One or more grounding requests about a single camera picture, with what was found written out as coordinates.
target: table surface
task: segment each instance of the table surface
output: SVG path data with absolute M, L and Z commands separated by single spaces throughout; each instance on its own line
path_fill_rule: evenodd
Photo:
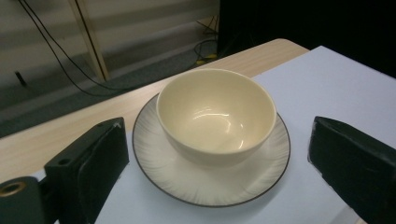
M 222 68 L 254 77 L 308 51 L 289 40 L 276 39 L 200 68 Z M 126 131 L 131 131 L 143 105 L 173 78 L 0 139 L 0 183 L 42 169 L 52 157 L 104 120 L 124 117 Z

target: white plate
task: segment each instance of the white plate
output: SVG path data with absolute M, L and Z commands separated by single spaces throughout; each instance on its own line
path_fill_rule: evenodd
M 279 115 L 269 138 L 245 161 L 227 168 L 207 167 L 185 160 L 172 148 L 157 119 L 157 96 L 140 111 L 132 141 L 143 173 L 165 193 L 201 206 L 231 206 L 260 197 L 284 174 L 290 139 Z

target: black cable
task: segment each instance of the black cable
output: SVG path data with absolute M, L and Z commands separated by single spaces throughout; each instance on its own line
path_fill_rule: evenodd
M 64 66 L 62 65 L 58 55 L 55 53 L 55 50 L 53 49 L 52 45 L 50 44 L 50 42 L 48 41 L 48 39 L 45 37 L 44 33 L 41 31 L 41 29 L 39 28 L 37 22 L 35 21 L 35 19 L 32 17 L 32 15 L 29 13 L 28 9 L 26 8 L 26 6 L 23 4 L 21 0 L 19 0 L 21 6 L 23 7 L 23 9 L 26 11 L 26 13 L 29 15 L 30 19 L 33 21 L 33 23 L 35 24 L 35 27 L 38 29 L 38 31 L 40 32 L 40 34 L 43 36 L 44 40 L 47 42 L 50 50 L 52 51 L 53 55 L 55 56 L 56 60 L 58 61 L 58 64 L 61 66 L 62 70 L 64 71 L 64 73 L 66 74 L 67 78 L 73 83 L 74 86 L 76 86 L 80 91 L 90 95 L 90 96 L 110 96 L 109 94 L 103 95 L 103 94 L 93 94 L 87 91 L 84 91 L 81 87 L 79 87 L 77 85 L 76 82 L 73 81 L 73 79 L 67 74 L 66 70 L 64 69 Z
M 205 43 L 209 43 L 209 42 L 216 42 L 216 40 L 204 40 L 204 41 L 200 42 L 199 44 L 195 45 L 194 52 L 198 56 L 197 61 L 204 58 L 204 56 L 201 55 L 202 45 Z
M 216 35 L 217 34 L 216 28 L 215 29 L 210 28 L 210 26 L 212 25 L 214 20 L 215 20 L 215 17 L 212 17 L 212 19 L 210 20 L 208 25 L 205 25 L 205 24 L 201 23 L 200 21 L 197 22 L 198 24 L 205 27 L 205 29 L 202 31 L 202 33 L 204 35 L 213 35 L 213 34 Z
M 219 26 L 219 15 L 216 16 L 216 23 L 215 23 L 215 31 L 216 31 L 215 40 L 216 40 L 216 42 L 218 42 L 218 35 L 219 35 L 219 32 L 217 31 L 218 26 Z
M 66 56 L 66 58 L 81 72 L 81 74 L 83 74 L 87 79 L 89 79 L 91 82 L 93 82 L 93 83 L 95 83 L 96 85 L 98 85 L 98 86 L 100 86 L 100 87 L 102 87 L 102 88 L 105 88 L 105 89 L 108 89 L 108 90 L 111 90 L 111 91 L 129 91 L 129 90 L 132 90 L 132 89 L 130 89 L 130 88 L 112 88 L 112 87 L 108 87 L 108 86 L 105 86 L 105 85 L 103 85 L 103 84 L 101 84 L 101 83 L 99 83 L 99 82 L 97 82 L 97 81 L 95 81 L 95 80 L 93 80 L 90 76 L 88 76 L 70 57 L 69 57 L 69 55 L 65 52 L 65 50 L 62 48 L 62 46 L 55 40 L 55 38 L 50 34 L 50 32 L 48 31 L 48 29 L 47 29 L 47 27 L 44 25 L 44 23 L 42 22 L 42 20 L 40 20 L 40 18 L 37 16 L 37 14 L 35 14 L 35 11 L 29 6 L 29 4 L 25 1 L 25 0 L 22 0 L 23 2 L 24 2 L 24 4 L 26 5 L 26 6 L 28 6 L 28 8 L 30 9 L 30 11 L 33 13 L 33 15 L 35 16 L 35 18 L 38 20 L 38 22 L 41 24 L 41 26 L 42 26 L 42 28 L 45 30 L 45 32 L 47 33 L 47 35 L 50 37 L 50 39 L 53 41 L 53 43 L 55 43 L 57 46 L 58 46 L 58 48 L 62 51 L 62 53 Z M 41 31 L 41 29 L 38 27 L 38 25 L 37 25 L 37 23 L 35 22 L 35 20 L 32 18 L 32 15 L 30 15 L 30 12 L 25 8 L 25 6 L 24 5 L 22 5 L 23 7 L 24 7 L 24 9 L 25 9 L 25 11 L 26 11 L 26 13 L 28 13 L 28 15 L 29 15 L 29 17 L 32 19 L 32 21 L 35 23 L 35 26 L 37 27 L 37 29 L 39 30 L 39 32 L 40 33 L 42 33 L 42 31 Z M 50 43 L 49 43 L 49 41 L 47 40 L 47 38 L 46 37 L 44 37 L 45 39 L 46 39 L 46 42 L 47 42 L 47 44 L 49 45 L 49 47 L 51 48 L 51 46 L 50 46 Z

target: ceramic bowl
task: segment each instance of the ceramic bowl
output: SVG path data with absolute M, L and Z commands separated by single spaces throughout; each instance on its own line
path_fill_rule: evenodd
M 269 93 L 232 71 L 197 69 L 160 92 L 158 119 L 173 147 L 204 165 L 234 165 L 258 149 L 276 123 Z

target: bowl rim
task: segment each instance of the bowl rim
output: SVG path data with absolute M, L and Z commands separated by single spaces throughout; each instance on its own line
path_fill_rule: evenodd
M 257 141 L 256 144 L 254 144 L 251 147 L 241 147 L 241 148 L 237 148 L 237 149 L 233 149 L 233 150 L 227 150 L 227 151 L 209 151 L 209 150 L 205 150 L 204 148 L 197 148 L 197 147 L 189 146 L 188 144 L 184 143 L 183 141 L 180 141 L 180 139 L 176 138 L 175 135 L 173 133 L 171 133 L 169 131 L 169 129 L 165 126 L 165 124 L 163 123 L 163 120 L 162 120 L 162 118 L 160 116 L 160 108 L 159 108 L 159 102 L 162 99 L 163 91 L 165 89 L 169 88 L 170 84 L 173 83 L 175 80 L 177 80 L 177 79 L 179 79 L 181 77 L 185 77 L 185 76 L 196 75 L 197 72 L 203 72 L 203 71 L 220 71 L 220 72 L 226 72 L 226 73 L 233 74 L 235 76 L 241 77 L 244 80 L 247 80 L 249 83 L 251 83 L 254 86 L 256 86 L 259 90 L 261 90 L 264 93 L 264 95 L 267 96 L 267 98 L 269 99 L 269 101 L 271 102 L 271 105 L 272 105 L 272 111 L 274 112 L 274 118 L 272 119 L 272 123 L 271 123 L 270 129 L 269 129 L 270 131 L 267 132 L 266 135 L 261 137 L 259 139 L 259 141 Z M 198 68 L 198 69 L 193 69 L 193 70 L 181 73 L 177 77 L 175 77 L 173 80 L 171 80 L 168 84 L 166 84 L 166 86 L 158 94 L 158 98 L 157 98 L 157 102 L 156 102 L 156 115 L 157 115 L 157 118 L 158 118 L 161 126 L 163 127 L 165 133 L 170 135 L 170 137 L 172 137 L 178 144 L 181 144 L 183 147 L 187 147 L 187 148 L 190 148 L 192 150 L 195 150 L 195 151 L 198 151 L 198 152 L 201 152 L 201 153 L 205 153 L 205 154 L 210 154 L 210 155 L 231 155 L 231 154 L 237 154 L 237 153 L 250 151 L 251 149 L 257 148 L 261 144 L 263 144 L 265 142 L 265 140 L 268 138 L 268 136 L 274 130 L 274 127 L 276 125 L 277 110 L 276 110 L 275 102 L 274 102 L 273 98 L 271 97 L 271 95 L 269 94 L 269 92 L 263 86 L 261 86 L 259 83 L 257 83 L 256 81 L 252 80 L 250 77 L 246 77 L 246 76 L 244 76 L 242 74 L 239 74 L 239 73 L 231 71 L 231 70 L 226 70 L 226 69 Z

